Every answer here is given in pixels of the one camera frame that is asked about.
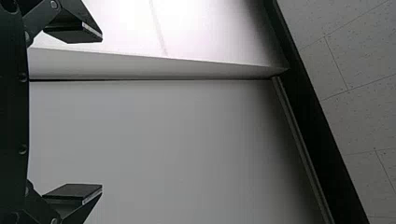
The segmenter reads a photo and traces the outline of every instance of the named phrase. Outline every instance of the mounting hardware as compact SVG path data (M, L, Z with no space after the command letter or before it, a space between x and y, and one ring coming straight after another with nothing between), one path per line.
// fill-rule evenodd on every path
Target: mounting hardware
M53 9L58 9L58 3L56 3L55 1L50 1L50 6L53 8Z
M53 218L52 221L50 222L50 224L58 224L58 219Z
M27 146L25 144L22 144L19 148L18 153L20 153L20 155L24 155L27 152Z
M20 80L20 82L26 82L26 81L27 81L27 74L24 73L24 72L21 72L21 73L18 75L18 79Z

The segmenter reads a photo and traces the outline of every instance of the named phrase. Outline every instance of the metal bar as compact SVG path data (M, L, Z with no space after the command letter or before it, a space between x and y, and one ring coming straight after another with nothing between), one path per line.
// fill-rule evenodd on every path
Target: metal bar
M0 4L0 67L2 213L23 208L29 156L29 72L18 6Z
M369 224L279 5L276 0L263 3L290 63L280 79L332 218L337 224Z
M312 190L314 191L315 197L317 198L320 211L323 215L323 219L326 224L334 224L335 222L332 218L332 212L329 208L329 205L327 204L326 197L324 196L322 187L318 180L317 172L315 171L314 165L309 157L309 153L306 149L306 145L300 132L300 128L298 127L297 120L293 114L293 110L291 108L288 96L285 92L285 89L283 88L282 80L280 79L280 77L273 77L272 81L276 89L276 94L279 98L280 104L285 111L286 119L290 126L294 141L296 142L296 146L299 150L306 174L308 175L309 182L312 186Z

